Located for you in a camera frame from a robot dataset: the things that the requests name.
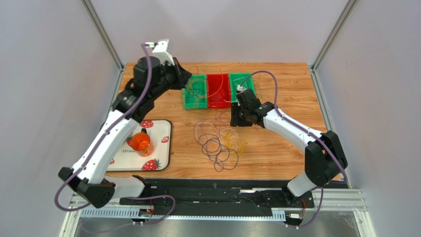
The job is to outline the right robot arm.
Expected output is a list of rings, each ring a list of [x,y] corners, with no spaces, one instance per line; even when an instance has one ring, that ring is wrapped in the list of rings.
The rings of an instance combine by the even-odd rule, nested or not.
[[[282,187],[281,200],[287,206],[299,203],[303,195],[324,187],[348,166],[338,135],[325,133],[296,121],[271,102],[261,103],[248,88],[237,88],[231,105],[231,126],[258,125],[289,140],[304,152],[304,171]]]

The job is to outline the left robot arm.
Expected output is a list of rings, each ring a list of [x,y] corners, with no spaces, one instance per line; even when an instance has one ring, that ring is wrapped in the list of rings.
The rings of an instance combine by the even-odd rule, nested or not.
[[[107,120],[85,154],[72,167],[63,167],[58,173],[66,185],[95,208],[116,198],[140,198],[150,188],[150,183],[138,175],[107,177],[106,170],[121,145],[154,108],[155,100],[170,89],[183,89],[192,76],[177,58],[171,63],[152,56],[150,67],[147,60],[142,57],[134,66],[133,78],[117,95]]]

